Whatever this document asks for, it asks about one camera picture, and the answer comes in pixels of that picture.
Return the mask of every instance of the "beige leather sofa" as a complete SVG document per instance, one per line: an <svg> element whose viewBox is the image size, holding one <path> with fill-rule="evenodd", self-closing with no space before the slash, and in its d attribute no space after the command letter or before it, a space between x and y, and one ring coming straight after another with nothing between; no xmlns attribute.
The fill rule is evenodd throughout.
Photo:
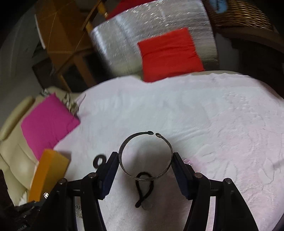
<svg viewBox="0 0 284 231"><path fill-rule="evenodd" d="M56 87L48 90L63 99L66 92ZM70 94L75 99L79 94ZM38 95L26 97L11 112L0 130L0 169L8 187L8 193L15 205L27 202L33 177L38 165L32 150L29 148L21 129L23 119L44 100Z"/></svg>

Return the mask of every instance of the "pink object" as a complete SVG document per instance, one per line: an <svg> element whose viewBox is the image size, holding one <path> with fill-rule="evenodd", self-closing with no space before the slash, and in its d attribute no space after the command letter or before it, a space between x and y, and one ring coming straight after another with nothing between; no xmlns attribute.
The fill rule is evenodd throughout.
<svg viewBox="0 0 284 231"><path fill-rule="evenodd" d="M21 128L35 157L40 160L44 149L53 147L80 124L56 97L47 97L23 120Z"/></svg>

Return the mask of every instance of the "yellow sponge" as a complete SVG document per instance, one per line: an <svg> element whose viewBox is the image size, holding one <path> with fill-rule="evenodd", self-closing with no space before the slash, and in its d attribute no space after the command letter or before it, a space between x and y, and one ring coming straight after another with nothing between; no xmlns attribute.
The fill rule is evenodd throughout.
<svg viewBox="0 0 284 231"><path fill-rule="evenodd" d="M45 149L34 176L28 201L40 201L45 192L50 193L58 180L64 177L68 164L69 160L59 152Z"/></svg>

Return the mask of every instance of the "pillow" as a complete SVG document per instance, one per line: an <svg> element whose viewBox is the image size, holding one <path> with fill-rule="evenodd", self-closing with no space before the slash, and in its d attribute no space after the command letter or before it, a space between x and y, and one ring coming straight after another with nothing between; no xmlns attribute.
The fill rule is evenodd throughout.
<svg viewBox="0 0 284 231"><path fill-rule="evenodd" d="M187 28L138 42L145 82L204 71Z"/></svg>
<svg viewBox="0 0 284 231"><path fill-rule="evenodd" d="M79 124L79 119L52 94L32 110L23 120L21 128L29 147L40 160L44 149L53 149Z"/></svg>
<svg viewBox="0 0 284 231"><path fill-rule="evenodd" d="M108 14L106 19L109 20L117 14L122 13L123 11L152 1L154 0L121 0L116 8Z"/></svg>

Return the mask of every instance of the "metal screw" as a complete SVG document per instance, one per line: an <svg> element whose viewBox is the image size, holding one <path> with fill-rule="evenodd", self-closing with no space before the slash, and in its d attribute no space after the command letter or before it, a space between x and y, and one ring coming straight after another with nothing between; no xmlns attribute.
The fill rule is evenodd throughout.
<svg viewBox="0 0 284 231"><path fill-rule="evenodd" d="M226 181L228 184L230 184L230 183L233 182L232 179L230 179L230 178L226 178L225 181Z"/></svg>
<svg viewBox="0 0 284 231"><path fill-rule="evenodd" d="M95 172L91 172L88 174L88 177L90 178L95 178L97 176L97 174Z"/></svg>
<svg viewBox="0 0 284 231"><path fill-rule="evenodd" d="M65 178L62 178L58 181L58 184L64 184L64 183L66 183L66 181L67 180Z"/></svg>
<svg viewBox="0 0 284 231"><path fill-rule="evenodd" d="M44 194L43 194L43 197L46 199L46 198L48 198L48 196L49 196L49 194L47 193L47 192L45 192Z"/></svg>
<svg viewBox="0 0 284 231"><path fill-rule="evenodd" d="M196 172L196 173L194 174L194 176L195 176L196 178L202 178L202 177L203 177L203 175L202 175L200 172Z"/></svg>

